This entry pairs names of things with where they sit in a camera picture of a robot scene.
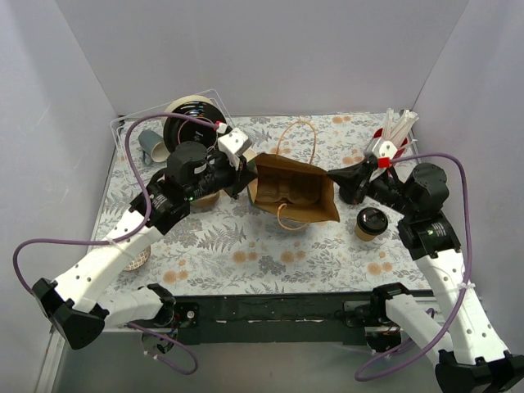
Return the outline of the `single paper cup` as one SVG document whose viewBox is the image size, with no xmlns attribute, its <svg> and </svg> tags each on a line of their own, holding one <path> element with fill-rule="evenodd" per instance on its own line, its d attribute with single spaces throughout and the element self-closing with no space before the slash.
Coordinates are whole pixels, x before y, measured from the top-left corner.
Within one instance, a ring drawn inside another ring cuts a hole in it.
<svg viewBox="0 0 524 393">
<path fill-rule="evenodd" d="M 388 224 L 388 218 L 382 210 L 366 207 L 357 215 L 355 236 L 364 242 L 370 242 L 382 235 L 387 230 Z"/>
</svg>

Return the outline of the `green paper bag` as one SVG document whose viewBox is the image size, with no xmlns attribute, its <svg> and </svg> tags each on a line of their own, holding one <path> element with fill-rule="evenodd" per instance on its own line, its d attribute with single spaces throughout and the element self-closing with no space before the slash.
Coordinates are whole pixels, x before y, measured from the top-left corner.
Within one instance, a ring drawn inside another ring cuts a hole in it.
<svg viewBox="0 0 524 393">
<path fill-rule="evenodd" d="M 280 154 L 284 137 L 298 124 L 307 125 L 313 132 L 311 155 L 306 163 Z M 297 120 L 282 132 L 274 153 L 260 153 L 248 161 L 257 175 L 247 186 L 251 204 L 274 215 L 287 231 L 298 231 L 311 223 L 340 220 L 334 182 L 326 170 L 313 165 L 317 141 L 316 128 L 307 120 Z"/>
</svg>

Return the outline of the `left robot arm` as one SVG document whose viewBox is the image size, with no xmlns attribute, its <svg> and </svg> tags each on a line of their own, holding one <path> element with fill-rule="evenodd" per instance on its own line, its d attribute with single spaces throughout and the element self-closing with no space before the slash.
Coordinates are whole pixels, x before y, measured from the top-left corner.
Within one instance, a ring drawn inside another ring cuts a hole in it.
<svg viewBox="0 0 524 393">
<path fill-rule="evenodd" d="M 191 202 L 219 191 L 236 197 L 256 178 L 254 158 L 250 148 L 242 154 L 209 153 L 200 143 L 182 143 L 102 246 L 57 278 L 41 278 L 33 285 L 43 313 L 72 349 L 89 345 L 108 327 L 143 320 L 163 328 L 173 321 L 176 300 L 158 283 L 123 296 L 103 292 L 141 252 L 189 216 Z"/>
</svg>

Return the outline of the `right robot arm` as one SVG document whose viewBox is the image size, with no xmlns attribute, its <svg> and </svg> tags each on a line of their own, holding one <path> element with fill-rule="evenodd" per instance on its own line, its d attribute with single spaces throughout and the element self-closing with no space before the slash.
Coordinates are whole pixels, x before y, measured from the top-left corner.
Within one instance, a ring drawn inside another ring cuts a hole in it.
<svg viewBox="0 0 524 393">
<path fill-rule="evenodd" d="M 496 333 L 471 280 L 470 254 L 442 206 L 449 195 L 445 171 L 431 163 L 415 166 L 406 181 L 392 168 L 365 160 L 328 172 L 344 200 L 365 197 L 403 218 L 397 228 L 404 247 L 430 284 L 444 323 L 439 324 L 399 283 L 373 289 L 372 319 L 394 323 L 420 348 L 412 360 L 429 359 L 443 392 L 506 392 L 523 379 L 523 357 Z"/>
</svg>

